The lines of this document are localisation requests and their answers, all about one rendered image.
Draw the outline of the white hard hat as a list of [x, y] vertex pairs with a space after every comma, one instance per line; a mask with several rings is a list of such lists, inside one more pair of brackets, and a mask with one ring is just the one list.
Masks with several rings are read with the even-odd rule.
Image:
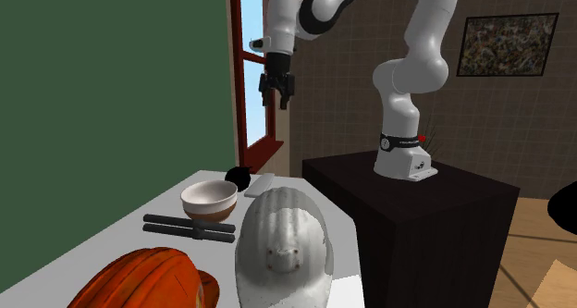
[[281, 187], [247, 209], [235, 250], [240, 308], [326, 308], [334, 252], [313, 199]]

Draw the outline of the black rounded furniture piece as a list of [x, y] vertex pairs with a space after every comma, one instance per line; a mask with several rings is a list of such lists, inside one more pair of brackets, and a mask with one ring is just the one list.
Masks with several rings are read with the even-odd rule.
[[577, 180], [550, 198], [547, 213], [560, 228], [577, 235]]

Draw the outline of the orange hard hat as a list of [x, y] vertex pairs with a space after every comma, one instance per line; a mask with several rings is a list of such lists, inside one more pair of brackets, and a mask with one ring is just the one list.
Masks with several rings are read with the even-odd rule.
[[118, 257], [67, 308], [216, 308], [219, 296], [216, 279], [186, 253], [155, 247]]

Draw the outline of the black round object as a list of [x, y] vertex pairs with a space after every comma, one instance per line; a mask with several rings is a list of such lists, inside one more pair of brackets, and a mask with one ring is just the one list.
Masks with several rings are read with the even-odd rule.
[[249, 166], [235, 166], [230, 168], [225, 175], [225, 180], [234, 183], [238, 192], [245, 191], [251, 183], [251, 174]]

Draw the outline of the white and brown bowl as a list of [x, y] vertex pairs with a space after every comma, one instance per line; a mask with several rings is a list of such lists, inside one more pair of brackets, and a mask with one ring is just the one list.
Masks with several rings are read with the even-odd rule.
[[227, 180], [201, 181], [187, 187], [180, 199], [191, 219], [222, 222], [236, 207], [238, 187]]

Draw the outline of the black framed abstract wall picture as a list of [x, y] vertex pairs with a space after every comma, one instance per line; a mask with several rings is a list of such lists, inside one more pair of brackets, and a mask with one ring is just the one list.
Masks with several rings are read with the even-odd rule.
[[558, 18], [557, 13], [466, 18], [456, 75], [543, 75]]

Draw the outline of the white flat remote control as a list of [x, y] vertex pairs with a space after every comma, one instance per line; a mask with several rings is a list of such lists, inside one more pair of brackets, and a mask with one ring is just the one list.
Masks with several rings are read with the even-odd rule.
[[259, 197], [263, 192], [269, 189], [274, 177], [275, 175], [273, 173], [262, 174], [262, 176], [255, 180], [244, 192], [244, 196], [249, 198]]

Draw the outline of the red framed window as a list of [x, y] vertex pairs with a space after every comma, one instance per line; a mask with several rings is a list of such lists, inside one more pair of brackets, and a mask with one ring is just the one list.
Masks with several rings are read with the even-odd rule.
[[283, 144], [276, 138], [275, 97], [264, 102], [259, 92], [265, 57], [249, 48], [250, 41], [264, 35], [266, 3], [267, 0], [230, 0], [239, 164], [253, 174]]

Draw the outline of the dark brown robot stand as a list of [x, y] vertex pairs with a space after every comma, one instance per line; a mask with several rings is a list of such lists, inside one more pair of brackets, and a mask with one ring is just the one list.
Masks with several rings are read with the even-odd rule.
[[375, 158], [302, 163], [355, 223], [365, 308], [488, 308], [519, 188], [441, 163], [422, 181], [388, 179]]

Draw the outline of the dark grey double bar tool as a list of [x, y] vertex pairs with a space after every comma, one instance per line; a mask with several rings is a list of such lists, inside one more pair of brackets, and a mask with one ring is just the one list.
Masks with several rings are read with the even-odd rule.
[[230, 224], [152, 214], [146, 214], [142, 219], [142, 230], [147, 232], [225, 243], [236, 239], [236, 227]]

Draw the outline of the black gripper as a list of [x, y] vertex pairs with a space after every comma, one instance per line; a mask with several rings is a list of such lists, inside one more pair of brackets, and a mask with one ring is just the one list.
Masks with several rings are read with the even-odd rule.
[[295, 77], [290, 72], [291, 56], [269, 52], [266, 54], [264, 72], [259, 80], [259, 92], [263, 97], [263, 106], [269, 106], [273, 89], [280, 91], [280, 109], [287, 110], [290, 98], [294, 95]]

